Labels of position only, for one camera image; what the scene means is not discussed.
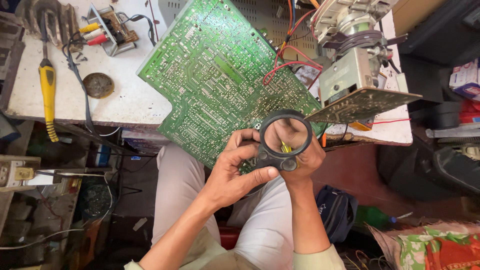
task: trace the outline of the green patterned fabric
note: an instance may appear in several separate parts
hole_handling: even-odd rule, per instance
[[[459,244],[468,244],[469,234],[457,232],[441,232],[428,226],[424,226],[425,234],[399,235],[395,240],[400,244],[400,265],[402,270],[425,270],[425,256],[427,245],[432,245],[432,251],[440,250],[440,242],[434,240],[436,237],[454,241]]]

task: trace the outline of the yellow soldering iron handle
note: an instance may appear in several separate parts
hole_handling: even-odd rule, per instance
[[[57,133],[53,128],[53,119],[55,118],[55,69],[53,69],[50,61],[44,58],[38,67],[38,73],[40,73],[48,136],[52,142],[58,142]]]

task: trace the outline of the blue wire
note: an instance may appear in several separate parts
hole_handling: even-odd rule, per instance
[[[295,23],[296,23],[296,20],[295,20],[295,0],[292,0],[292,14],[293,14],[293,25],[292,25],[292,29],[295,27]]]

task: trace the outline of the sleeve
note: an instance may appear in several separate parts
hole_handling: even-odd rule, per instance
[[[293,269],[295,270],[346,270],[342,259],[334,245],[327,250],[313,254],[293,253]]]
[[[144,270],[142,267],[140,267],[140,265],[138,265],[134,261],[129,262],[123,268],[125,268],[125,270]]]

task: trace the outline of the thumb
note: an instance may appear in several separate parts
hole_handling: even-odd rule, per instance
[[[278,170],[276,168],[265,167],[237,177],[236,180],[241,182],[247,189],[252,189],[260,184],[273,180],[277,176]]]

